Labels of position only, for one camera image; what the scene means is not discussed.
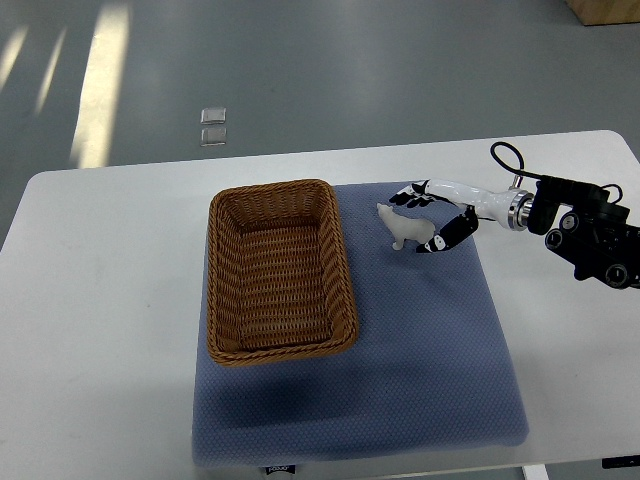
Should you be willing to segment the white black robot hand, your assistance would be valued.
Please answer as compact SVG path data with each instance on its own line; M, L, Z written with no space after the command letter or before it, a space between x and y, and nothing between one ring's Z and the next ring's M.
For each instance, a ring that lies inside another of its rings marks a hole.
M418 241L417 253L435 253L451 250L473 235L480 220L497 222L511 231L525 230L526 210L532 207L533 199L534 195L520 189L519 183L503 192L491 192L449 180L427 179L399 190L390 198L390 202L415 208L440 201L461 210L429 241Z

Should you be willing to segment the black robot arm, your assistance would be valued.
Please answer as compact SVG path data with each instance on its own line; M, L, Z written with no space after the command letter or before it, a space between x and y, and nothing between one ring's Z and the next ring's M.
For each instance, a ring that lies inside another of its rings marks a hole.
M639 228L630 210L610 201L611 184L542 175L527 218L529 232L574 266L574 278L595 278L614 289L639 287Z

